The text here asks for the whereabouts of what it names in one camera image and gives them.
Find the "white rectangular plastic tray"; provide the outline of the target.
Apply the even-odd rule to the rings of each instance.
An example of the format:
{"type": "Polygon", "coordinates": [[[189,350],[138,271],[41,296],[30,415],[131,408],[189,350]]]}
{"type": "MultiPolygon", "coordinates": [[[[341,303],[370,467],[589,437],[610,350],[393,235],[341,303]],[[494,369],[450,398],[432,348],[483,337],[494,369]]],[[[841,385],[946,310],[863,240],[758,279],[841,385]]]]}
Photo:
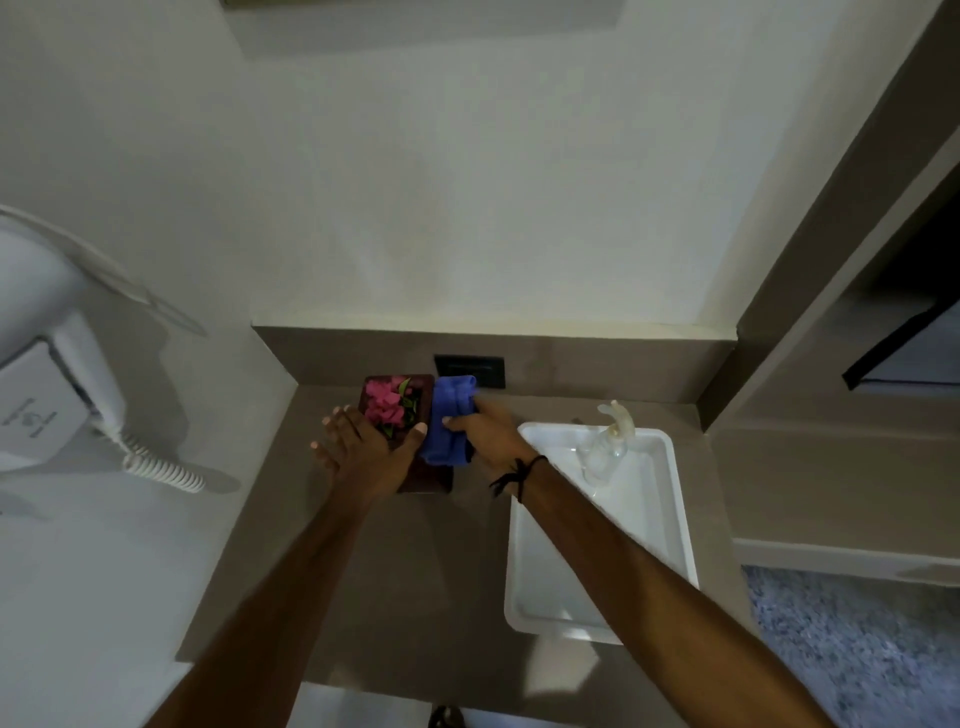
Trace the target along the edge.
{"type": "MultiPolygon", "coordinates": [[[[618,528],[699,587],[675,450],[661,430],[637,428],[610,480],[584,478],[578,448],[602,425],[528,421],[519,433],[618,528]]],[[[569,564],[522,504],[510,503],[504,615],[517,632],[621,645],[569,564]]]]}

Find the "white wall hair dryer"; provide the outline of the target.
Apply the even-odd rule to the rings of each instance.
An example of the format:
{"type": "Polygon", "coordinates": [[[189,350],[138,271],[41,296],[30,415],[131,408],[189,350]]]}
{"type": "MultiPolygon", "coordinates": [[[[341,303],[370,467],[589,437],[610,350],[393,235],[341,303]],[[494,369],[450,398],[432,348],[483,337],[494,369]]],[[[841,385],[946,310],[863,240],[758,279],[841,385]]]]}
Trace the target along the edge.
{"type": "Polygon", "coordinates": [[[88,405],[84,426],[100,431],[127,458],[143,452],[127,428],[127,403],[81,310],[97,283],[186,331],[204,330],[156,297],[82,238],[31,213],[0,203],[0,368],[32,343],[48,343],[55,362],[88,405]]]}

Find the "person's left forearm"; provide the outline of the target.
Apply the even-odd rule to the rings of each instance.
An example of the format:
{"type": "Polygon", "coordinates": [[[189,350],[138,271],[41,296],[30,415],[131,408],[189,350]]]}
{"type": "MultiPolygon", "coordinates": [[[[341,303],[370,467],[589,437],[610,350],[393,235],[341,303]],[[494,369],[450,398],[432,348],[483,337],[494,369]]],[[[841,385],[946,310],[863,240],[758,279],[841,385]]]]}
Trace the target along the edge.
{"type": "Polygon", "coordinates": [[[286,728],[377,497],[336,488],[143,728],[286,728]]]}

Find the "dark brown wooden tray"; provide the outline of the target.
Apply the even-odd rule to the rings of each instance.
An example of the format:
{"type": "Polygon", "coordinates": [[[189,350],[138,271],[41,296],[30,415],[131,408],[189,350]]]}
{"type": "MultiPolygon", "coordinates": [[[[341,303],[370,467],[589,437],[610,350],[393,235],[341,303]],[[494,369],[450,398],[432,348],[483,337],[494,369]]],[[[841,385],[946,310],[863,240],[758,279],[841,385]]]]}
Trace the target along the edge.
{"type": "MultiPolygon", "coordinates": [[[[365,381],[371,378],[385,377],[390,376],[390,374],[379,374],[368,376],[365,381]]],[[[429,424],[430,417],[430,406],[431,398],[433,393],[433,386],[435,383],[435,377],[432,374],[402,374],[402,376],[413,376],[414,378],[419,378],[423,384],[423,393],[420,401],[420,412],[418,416],[418,423],[425,422],[429,424]]],[[[364,415],[361,411],[361,403],[364,391],[364,385],[361,392],[361,396],[358,402],[358,410],[364,415]]],[[[392,443],[394,441],[388,441],[390,449],[392,449],[392,443]]],[[[452,490],[453,484],[453,472],[452,467],[434,467],[426,464],[420,456],[417,456],[414,460],[409,473],[401,485],[399,492],[408,493],[408,494],[449,494],[452,490]]]]}

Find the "blue cleaning cloth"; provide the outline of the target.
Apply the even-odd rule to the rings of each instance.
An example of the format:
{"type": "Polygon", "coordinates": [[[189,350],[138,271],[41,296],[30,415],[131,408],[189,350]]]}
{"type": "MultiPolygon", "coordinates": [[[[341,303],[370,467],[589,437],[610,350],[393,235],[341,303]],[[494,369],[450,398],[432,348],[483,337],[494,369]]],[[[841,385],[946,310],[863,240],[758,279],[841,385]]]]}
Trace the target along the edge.
{"type": "Polygon", "coordinates": [[[471,374],[438,377],[433,386],[428,430],[418,451],[419,458],[434,467],[469,465],[474,448],[466,433],[449,429],[447,418],[466,417],[477,412],[474,395],[476,378],[471,374]]]}

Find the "person's left hand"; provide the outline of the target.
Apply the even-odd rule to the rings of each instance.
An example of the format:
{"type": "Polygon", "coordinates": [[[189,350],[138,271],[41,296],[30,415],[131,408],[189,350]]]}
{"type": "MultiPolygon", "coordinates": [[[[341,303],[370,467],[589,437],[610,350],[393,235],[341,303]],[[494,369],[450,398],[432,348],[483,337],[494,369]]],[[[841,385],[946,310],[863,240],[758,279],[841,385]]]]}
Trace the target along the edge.
{"type": "Polygon", "coordinates": [[[310,444],[316,460],[329,475],[329,489],[321,509],[359,518],[401,489],[413,462],[393,460],[385,436],[355,407],[336,407],[331,414],[347,414],[353,425],[353,446],[347,454],[327,454],[325,441],[310,444]]]}

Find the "person's right hand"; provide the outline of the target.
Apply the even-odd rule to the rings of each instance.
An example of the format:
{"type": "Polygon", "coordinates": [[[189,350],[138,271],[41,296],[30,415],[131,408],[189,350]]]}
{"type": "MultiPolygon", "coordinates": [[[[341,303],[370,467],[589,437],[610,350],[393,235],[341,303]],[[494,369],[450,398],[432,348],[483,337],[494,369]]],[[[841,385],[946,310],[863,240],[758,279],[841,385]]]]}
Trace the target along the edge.
{"type": "Polygon", "coordinates": [[[490,480],[512,470],[517,458],[529,462],[539,455],[522,437],[514,415],[500,400],[476,395],[474,404],[475,414],[482,414],[482,435],[467,440],[474,449],[473,459],[490,480]]]}

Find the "white hair dryer holder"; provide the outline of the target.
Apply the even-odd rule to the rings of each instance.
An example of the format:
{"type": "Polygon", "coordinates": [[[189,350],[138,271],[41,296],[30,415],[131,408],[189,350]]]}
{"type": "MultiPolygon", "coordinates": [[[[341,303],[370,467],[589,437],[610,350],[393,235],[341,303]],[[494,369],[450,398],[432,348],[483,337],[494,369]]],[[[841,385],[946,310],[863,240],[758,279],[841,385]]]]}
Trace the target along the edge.
{"type": "Polygon", "coordinates": [[[34,341],[0,368],[0,473],[48,462],[90,415],[48,343],[34,341]]]}

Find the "black bar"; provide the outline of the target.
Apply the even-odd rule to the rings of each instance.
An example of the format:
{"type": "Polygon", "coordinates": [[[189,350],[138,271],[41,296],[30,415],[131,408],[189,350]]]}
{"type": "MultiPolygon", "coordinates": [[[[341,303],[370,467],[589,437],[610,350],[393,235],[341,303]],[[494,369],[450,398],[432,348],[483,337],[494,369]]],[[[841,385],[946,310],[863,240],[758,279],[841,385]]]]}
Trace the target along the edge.
{"type": "Polygon", "coordinates": [[[960,294],[911,317],[842,378],[858,394],[960,398],[960,294]]]}

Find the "person's right forearm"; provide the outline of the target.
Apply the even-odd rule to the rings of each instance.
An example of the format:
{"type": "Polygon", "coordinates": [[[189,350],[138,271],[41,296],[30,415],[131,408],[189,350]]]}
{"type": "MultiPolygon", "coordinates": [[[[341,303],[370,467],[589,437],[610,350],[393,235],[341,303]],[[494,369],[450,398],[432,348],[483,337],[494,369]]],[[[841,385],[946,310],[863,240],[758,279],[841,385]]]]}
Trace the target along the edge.
{"type": "Polygon", "coordinates": [[[557,468],[536,464],[519,504],[688,728],[837,728],[757,635],[622,531],[557,468]]]}

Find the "black wall socket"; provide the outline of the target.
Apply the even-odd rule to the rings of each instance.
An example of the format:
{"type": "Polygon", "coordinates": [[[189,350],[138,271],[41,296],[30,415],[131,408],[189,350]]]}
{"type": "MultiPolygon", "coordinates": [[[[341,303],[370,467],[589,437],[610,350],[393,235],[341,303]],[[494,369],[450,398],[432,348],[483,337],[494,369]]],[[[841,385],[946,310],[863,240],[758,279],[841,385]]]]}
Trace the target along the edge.
{"type": "Polygon", "coordinates": [[[465,354],[435,354],[440,378],[473,378],[481,389],[505,390],[506,366],[503,357],[465,354]]]}

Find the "pink flowers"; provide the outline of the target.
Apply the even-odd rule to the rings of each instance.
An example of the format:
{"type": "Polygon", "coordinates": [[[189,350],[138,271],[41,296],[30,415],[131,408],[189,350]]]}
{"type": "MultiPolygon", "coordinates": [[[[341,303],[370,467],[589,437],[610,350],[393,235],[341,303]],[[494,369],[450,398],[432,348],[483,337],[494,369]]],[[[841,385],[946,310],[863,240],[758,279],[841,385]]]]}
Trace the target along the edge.
{"type": "Polygon", "coordinates": [[[389,441],[399,442],[419,421],[424,384],[413,375],[391,374],[369,378],[361,411],[389,441]]]}

